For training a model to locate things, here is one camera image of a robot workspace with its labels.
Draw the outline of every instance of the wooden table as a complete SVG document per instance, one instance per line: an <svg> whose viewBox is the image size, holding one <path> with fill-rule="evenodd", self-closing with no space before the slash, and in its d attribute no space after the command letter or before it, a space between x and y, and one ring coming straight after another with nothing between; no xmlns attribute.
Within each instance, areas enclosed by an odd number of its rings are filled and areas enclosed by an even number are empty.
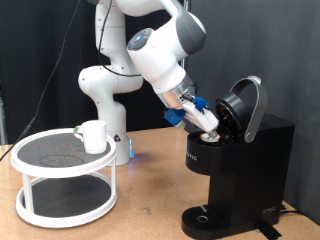
<svg viewBox="0 0 320 240"><path fill-rule="evenodd" d="M22 187L21 173L10 163L0 163L0 238L54 239L190 239L181 230L182 213L207 203L209 177L185 165L188 133L175 128L129 132L135 157L117 167L118 200L102 218L74 228L46 229L23 222L16 213L16 196ZM9 146L1 146L3 154ZM110 168L101 170L110 176ZM287 209L293 209L284 203ZM303 215L286 214L274 226L282 240L318 240L320 228ZM259 231L224 239L266 240Z"/></svg>

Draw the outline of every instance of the power cord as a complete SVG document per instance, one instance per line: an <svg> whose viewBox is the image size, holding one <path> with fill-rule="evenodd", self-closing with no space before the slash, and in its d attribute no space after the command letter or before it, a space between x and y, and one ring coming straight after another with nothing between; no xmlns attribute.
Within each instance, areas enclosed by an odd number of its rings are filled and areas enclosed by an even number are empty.
<svg viewBox="0 0 320 240"><path fill-rule="evenodd" d="M281 211L280 212L280 216L283 216L284 214L287 214L287 213L297 213L297 214L303 214L303 212L299 211L299 210L292 210L292 211Z"/></svg>
<svg viewBox="0 0 320 240"><path fill-rule="evenodd" d="M58 60L57 60L55 66L54 66L54 68L53 68L53 70L52 70L52 73L51 73L49 79L47 80L47 83L46 83L44 89L43 89L42 95L41 95L41 97L40 97L40 101L39 101L39 103L38 103L38 107L37 107L36 114L35 114L35 116L32 118L32 120L30 121L30 123L28 124L28 126L23 130L23 132L22 132L22 134L20 135L20 137L18 138L18 140L5 152L5 154L3 154L3 156L0 158L0 162L1 162L2 159L11 151L11 149L12 149L25 135L27 135L27 133L29 132L29 130L30 130L31 126L32 126L32 124L33 124L34 121L36 120L36 118L37 118L37 116L38 116L40 104L41 104L41 102L42 102L42 99L43 99L43 96L44 96L44 94L45 94L45 91L46 91L46 89L47 89L47 87L48 87L48 85L49 85L49 83L50 83L50 81L51 81L51 79L52 79L55 71L57 70L57 67L58 67L59 63L60 63L61 56L62 56L62 53L63 53L63 50L64 50L64 46L65 46L65 42L66 42L66 39L67 39L67 35L68 35L68 33L69 33L69 30L70 30L70 27L71 27L71 25L72 25L72 23L73 23L73 20L74 20L76 14L77 14L77 12L78 12L80 2L81 2L81 0L78 1L76 10L75 10L75 12L73 13L72 19L71 19L71 21L70 21L70 23L69 23L69 26L68 26L68 29L67 29L67 31L66 31L66 33L65 33L65 35L64 35L64 39L63 39L63 43L62 43L62 48L61 48L61 51L60 51Z"/></svg>
<svg viewBox="0 0 320 240"><path fill-rule="evenodd" d="M105 27L105 25L106 25L106 22L107 22L109 13L110 13L111 5L112 5L112 0L110 0L109 8L108 8L106 17L104 18L104 22L103 22L103 25L102 25L100 42L99 42L99 49L98 49L99 62L100 62L100 64L101 64L106 70L108 70L109 72L112 72L112 73L114 73L114 74L116 74L116 75L118 75L118 76L122 76L122 77L138 77L138 76L141 76L141 74L137 74L137 75L125 75L125 74L121 74L121 73L114 72L114 71L112 71L111 69L107 68L107 67L102 63L102 61L101 61L101 43L102 43L102 37L103 37L103 33L104 33L104 27Z"/></svg>

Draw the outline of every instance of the black coffee machine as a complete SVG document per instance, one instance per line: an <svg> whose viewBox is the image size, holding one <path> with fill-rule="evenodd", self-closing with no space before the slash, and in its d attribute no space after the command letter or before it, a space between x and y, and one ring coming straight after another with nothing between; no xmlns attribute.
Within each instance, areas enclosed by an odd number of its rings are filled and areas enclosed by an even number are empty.
<svg viewBox="0 0 320 240"><path fill-rule="evenodd" d="M238 97L249 84L257 90L254 109ZM187 167L210 176L208 204L182 215L182 230L189 237L219 239L254 229L270 231L278 223L294 125L265 114L267 101L259 78L242 79L216 102L220 140L205 142L203 132L188 136Z"/></svg>

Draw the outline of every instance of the black wall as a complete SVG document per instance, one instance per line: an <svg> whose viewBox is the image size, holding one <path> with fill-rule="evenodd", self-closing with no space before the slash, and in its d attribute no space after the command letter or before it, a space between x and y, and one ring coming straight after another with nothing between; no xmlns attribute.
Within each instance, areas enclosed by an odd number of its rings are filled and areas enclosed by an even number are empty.
<svg viewBox="0 0 320 240"><path fill-rule="evenodd" d="M58 59L78 0L0 2L0 80L9 143L33 118L42 90ZM143 28L157 29L170 19L165 11L127 17L127 39ZM100 65L95 47L95 6L81 0L57 72L29 135L74 127L97 118L93 101L78 86L83 68ZM168 127L164 105L144 81L140 90L115 95L127 109L127 130Z"/></svg>
<svg viewBox="0 0 320 240"><path fill-rule="evenodd" d="M296 124L284 199L318 224L319 9L320 1L312 0L193 0L192 12L203 22L207 40L188 61L198 95L211 105L241 78L262 79L269 93L267 113ZM251 105L252 90L243 94Z"/></svg>

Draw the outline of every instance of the round white stand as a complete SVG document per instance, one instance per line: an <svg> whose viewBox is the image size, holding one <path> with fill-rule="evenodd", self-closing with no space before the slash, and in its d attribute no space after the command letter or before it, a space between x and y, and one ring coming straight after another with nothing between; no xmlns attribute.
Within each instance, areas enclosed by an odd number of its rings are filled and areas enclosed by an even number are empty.
<svg viewBox="0 0 320 240"><path fill-rule="evenodd" d="M103 216L116 203L116 144L114 140L108 136L106 152L94 156L86 154L84 147L81 145L79 147L79 140L75 137L74 139L71 138L69 136L71 134L73 135L72 128L41 132L21 140L12 149L11 163L15 169L22 173L24 185L18 193L16 209L19 216L26 222L47 228L78 226ZM30 151L26 151L24 147L27 147L33 141L38 143L34 151L42 152L42 155L45 154L46 149L54 145L52 139L49 141L46 141L46 139L53 135L56 135L54 137L59 137L59 139L63 136L62 142L67 142L67 144L63 143L65 146L59 146L59 152L55 152L55 156L51 154L34 161L34 163L19 156L22 151L27 152L22 156L28 156ZM82 161L86 156L91 160ZM111 164L111 179L95 172L108 164ZM30 181L30 176L36 176L37 178ZM48 206L43 198L46 198L45 201L49 200Z"/></svg>

